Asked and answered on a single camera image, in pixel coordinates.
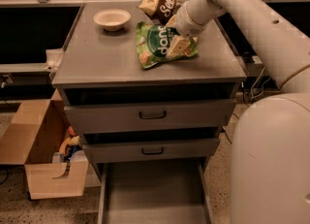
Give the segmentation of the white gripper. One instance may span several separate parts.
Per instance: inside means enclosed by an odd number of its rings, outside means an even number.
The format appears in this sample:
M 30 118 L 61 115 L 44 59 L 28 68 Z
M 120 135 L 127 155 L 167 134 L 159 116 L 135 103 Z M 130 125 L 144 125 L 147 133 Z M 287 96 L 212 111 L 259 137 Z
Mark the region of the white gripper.
M 193 45 L 196 43 L 194 38 L 204 31 L 205 26 L 195 23 L 188 14 L 188 4 L 184 3 L 166 23 L 166 27 L 174 27 L 181 36 L 174 36 L 168 48 L 166 58 L 175 58 L 177 56 L 189 56 L 193 51 Z

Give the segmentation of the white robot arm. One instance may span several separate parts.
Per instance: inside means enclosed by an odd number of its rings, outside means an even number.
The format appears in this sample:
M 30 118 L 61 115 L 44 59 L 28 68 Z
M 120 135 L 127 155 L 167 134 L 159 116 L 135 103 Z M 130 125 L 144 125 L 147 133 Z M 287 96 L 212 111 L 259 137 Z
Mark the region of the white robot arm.
M 262 0 L 189 0 L 173 27 L 197 37 L 227 12 L 279 94 L 249 107 L 231 148 L 231 224 L 310 224 L 310 39 Z

